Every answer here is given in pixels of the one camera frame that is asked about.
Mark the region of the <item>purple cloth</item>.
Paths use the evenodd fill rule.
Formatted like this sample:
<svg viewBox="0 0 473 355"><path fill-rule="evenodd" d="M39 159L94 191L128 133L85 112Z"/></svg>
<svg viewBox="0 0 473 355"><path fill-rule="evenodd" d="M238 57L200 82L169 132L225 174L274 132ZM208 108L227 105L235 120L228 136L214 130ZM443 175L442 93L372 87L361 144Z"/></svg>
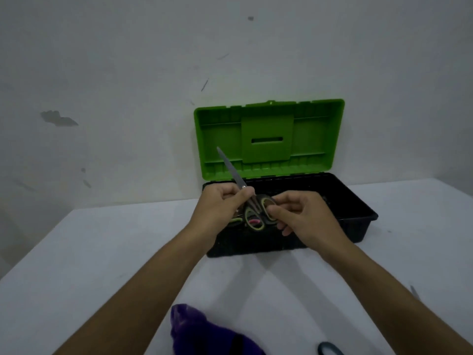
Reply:
<svg viewBox="0 0 473 355"><path fill-rule="evenodd" d="M174 355L266 355L249 337L210 322L188 304L171 307L170 323Z"/></svg>

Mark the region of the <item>green and black handled scissors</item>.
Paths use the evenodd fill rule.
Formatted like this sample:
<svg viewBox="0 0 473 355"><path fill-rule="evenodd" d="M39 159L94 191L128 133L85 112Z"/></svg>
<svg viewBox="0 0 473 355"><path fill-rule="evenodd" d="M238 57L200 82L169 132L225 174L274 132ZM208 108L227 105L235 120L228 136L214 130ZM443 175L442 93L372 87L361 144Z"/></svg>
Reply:
<svg viewBox="0 0 473 355"><path fill-rule="evenodd" d="M240 189L247 186L244 179L240 176L239 172L232 165L232 163L220 147L217 147L217 152L223 160L227 170L233 177L233 180L235 180L237 186ZM227 227L246 226L249 227L249 229L252 231L261 232L265 228L275 225L277 223L277 220L271 218L266 210L266 208L272 204L276 204L275 200L272 197L262 194L254 195L244 205L242 205L241 208L238 209L234 217L228 223ZM258 225L251 226L247 222L247 220L250 219L259 219L261 223Z"/></svg>

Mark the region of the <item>person's right forearm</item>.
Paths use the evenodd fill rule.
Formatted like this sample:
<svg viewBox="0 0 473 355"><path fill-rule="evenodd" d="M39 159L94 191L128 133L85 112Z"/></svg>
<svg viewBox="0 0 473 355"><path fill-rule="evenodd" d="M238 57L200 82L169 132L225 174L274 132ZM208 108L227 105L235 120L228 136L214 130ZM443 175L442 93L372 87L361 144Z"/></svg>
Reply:
<svg viewBox="0 0 473 355"><path fill-rule="evenodd" d="M346 281L396 355L473 355L473 345L352 243L322 258Z"/></svg>

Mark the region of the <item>person's left forearm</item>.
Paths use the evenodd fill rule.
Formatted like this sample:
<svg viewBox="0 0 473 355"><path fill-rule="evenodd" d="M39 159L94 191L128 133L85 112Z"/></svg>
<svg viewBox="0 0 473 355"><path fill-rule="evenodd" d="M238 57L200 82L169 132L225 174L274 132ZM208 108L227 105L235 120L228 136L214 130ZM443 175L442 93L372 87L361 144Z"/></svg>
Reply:
<svg viewBox="0 0 473 355"><path fill-rule="evenodd" d="M187 278L214 241L186 226L53 355L144 355Z"/></svg>

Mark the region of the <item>person's left hand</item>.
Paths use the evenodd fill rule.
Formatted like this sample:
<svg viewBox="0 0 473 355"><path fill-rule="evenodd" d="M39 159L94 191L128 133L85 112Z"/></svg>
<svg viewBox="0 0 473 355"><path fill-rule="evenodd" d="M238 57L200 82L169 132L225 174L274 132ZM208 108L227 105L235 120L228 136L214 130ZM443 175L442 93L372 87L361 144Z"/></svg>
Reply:
<svg viewBox="0 0 473 355"><path fill-rule="evenodd" d="M204 252L209 251L215 243L216 236L231 221L228 215L228 191L235 183L216 183L207 185L185 227Z"/></svg>

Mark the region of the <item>person's right hand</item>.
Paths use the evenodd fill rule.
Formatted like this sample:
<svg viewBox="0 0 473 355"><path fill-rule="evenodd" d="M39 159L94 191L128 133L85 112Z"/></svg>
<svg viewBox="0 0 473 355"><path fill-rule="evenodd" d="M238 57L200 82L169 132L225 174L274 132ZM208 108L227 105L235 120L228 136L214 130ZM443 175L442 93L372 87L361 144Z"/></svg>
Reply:
<svg viewBox="0 0 473 355"><path fill-rule="evenodd" d="M322 196L311 191L285 191L275 196L276 205L287 204L291 209L292 222L277 222L283 236L292 233L326 262L349 259L356 247L348 240L339 222L328 208Z"/></svg>

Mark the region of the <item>dark teal handled scissors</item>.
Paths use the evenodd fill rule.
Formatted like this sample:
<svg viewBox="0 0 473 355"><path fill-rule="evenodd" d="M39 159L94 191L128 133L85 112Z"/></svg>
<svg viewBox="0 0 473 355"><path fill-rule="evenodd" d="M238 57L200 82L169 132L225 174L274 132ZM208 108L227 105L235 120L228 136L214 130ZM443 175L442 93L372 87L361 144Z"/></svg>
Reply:
<svg viewBox="0 0 473 355"><path fill-rule="evenodd" d="M418 299L421 300L419 294L417 293L417 290L415 289L414 286L410 286L411 293L412 295ZM337 346L335 346L333 343L329 341L323 341L318 344L317 346L317 354L318 355L345 355Z"/></svg>

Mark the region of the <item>black toolbox with green lid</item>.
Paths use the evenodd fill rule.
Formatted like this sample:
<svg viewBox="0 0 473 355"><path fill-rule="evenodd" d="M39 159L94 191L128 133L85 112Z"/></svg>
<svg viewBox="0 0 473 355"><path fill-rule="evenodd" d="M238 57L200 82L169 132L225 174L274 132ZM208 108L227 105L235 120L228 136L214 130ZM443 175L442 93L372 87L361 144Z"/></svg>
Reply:
<svg viewBox="0 0 473 355"><path fill-rule="evenodd" d="M328 173L334 161L343 99L305 102L270 100L245 106L199 107L193 112L202 177L207 185L234 182L217 147L256 194L274 197L287 190L322 196L348 239L363 241L378 215L340 179ZM276 225L261 232L225 227L209 258L303 249L296 235Z"/></svg>

